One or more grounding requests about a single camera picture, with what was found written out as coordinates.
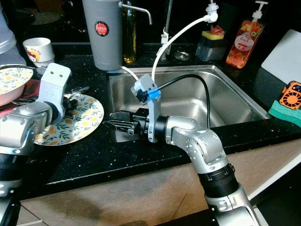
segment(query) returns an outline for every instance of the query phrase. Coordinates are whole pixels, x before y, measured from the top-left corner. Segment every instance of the white cup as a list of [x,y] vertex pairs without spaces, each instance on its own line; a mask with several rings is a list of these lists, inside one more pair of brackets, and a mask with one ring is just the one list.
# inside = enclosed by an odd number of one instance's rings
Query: white cup
[[47,38],[27,39],[23,46],[29,59],[37,67],[48,66],[54,62],[55,55],[51,46],[51,41]]

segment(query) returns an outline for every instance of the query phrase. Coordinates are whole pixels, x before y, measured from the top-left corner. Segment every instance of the lemon pattern plate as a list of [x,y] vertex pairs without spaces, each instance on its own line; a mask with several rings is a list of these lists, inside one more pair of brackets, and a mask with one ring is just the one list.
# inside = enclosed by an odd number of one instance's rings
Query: lemon pattern plate
[[33,70],[27,68],[6,68],[0,70],[0,95],[24,85],[32,77]]
[[78,105],[72,114],[75,119],[62,119],[55,125],[50,125],[38,134],[34,143],[45,146],[58,146],[78,141],[92,133],[103,120],[103,106],[93,97],[76,94],[73,99]]

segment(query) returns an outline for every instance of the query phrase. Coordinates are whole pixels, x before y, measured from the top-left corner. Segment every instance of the faucet tap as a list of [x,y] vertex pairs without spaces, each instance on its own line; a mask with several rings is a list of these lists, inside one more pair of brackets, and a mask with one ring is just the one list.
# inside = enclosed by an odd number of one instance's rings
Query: faucet tap
[[[168,11],[167,11],[167,17],[166,17],[166,24],[165,27],[163,28],[163,34],[161,35],[161,44],[164,45],[168,42],[169,40],[169,34],[168,34],[168,27],[169,27],[169,22],[170,22],[170,14],[171,14],[171,7],[173,5],[173,0],[169,0],[169,4],[168,4]],[[165,60],[166,59],[166,55],[169,55],[170,53],[170,48],[171,46],[169,46],[162,54],[161,56],[161,60]]]
[[[169,28],[172,4],[173,4],[173,0],[169,0],[166,24],[165,24],[165,27],[163,28],[163,34],[161,35],[161,47],[160,47],[159,51],[161,50],[163,45],[165,45],[169,41],[169,38],[170,38],[170,36],[168,34],[168,28]],[[208,15],[211,15],[212,13],[215,13],[217,15],[217,13],[216,13],[217,9],[218,9],[218,6],[216,5],[215,0],[209,0],[208,7],[206,8]],[[170,48],[171,48],[171,45],[169,45],[167,47],[167,49],[162,53],[162,55],[160,57],[161,60],[166,60],[166,56],[169,55],[169,53],[170,53]]]
[[131,8],[131,9],[134,9],[134,10],[146,13],[148,15],[148,17],[149,17],[150,25],[152,25],[151,13],[147,9],[140,8],[140,7],[137,7],[137,6],[130,6],[130,5],[127,5],[127,4],[123,4],[121,1],[119,2],[118,6],[120,8],[122,8],[122,7],[124,7],[124,8]]

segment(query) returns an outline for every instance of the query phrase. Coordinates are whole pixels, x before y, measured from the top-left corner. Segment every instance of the pump bottle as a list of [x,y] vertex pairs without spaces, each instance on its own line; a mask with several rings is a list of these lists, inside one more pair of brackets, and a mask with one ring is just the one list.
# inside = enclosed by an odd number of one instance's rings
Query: pump bottle
[[246,19],[242,22],[226,60],[227,64],[239,69],[247,63],[265,25],[258,20],[261,19],[262,7],[267,2],[256,1],[255,3],[260,4],[259,9],[253,13],[252,20]]

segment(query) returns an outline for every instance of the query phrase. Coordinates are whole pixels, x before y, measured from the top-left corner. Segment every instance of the stainless steel sink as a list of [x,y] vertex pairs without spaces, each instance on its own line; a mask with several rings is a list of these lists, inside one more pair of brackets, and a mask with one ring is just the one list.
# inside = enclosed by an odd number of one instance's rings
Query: stainless steel sink
[[[131,69],[138,77],[148,73],[151,68]],[[156,69],[155,83],[159,86],[184,74],[201,76],[209,89],[211,127],[237,124],[269,118],[268,113],[255,103],[244,91],[232,82],[214,65],[194,65],[177,67],[159,67]],[[138,100],[132,94],[134,78],[123,70],[109,73],[111,112],[126,110],[135,112],[139,107]],[[195,78],[180,80],[161,91],[162,115],[180,115],[197,120],[206,127],[206,94],[201,81]],[[116,141],[126,141],[128,136],[120,132]]]

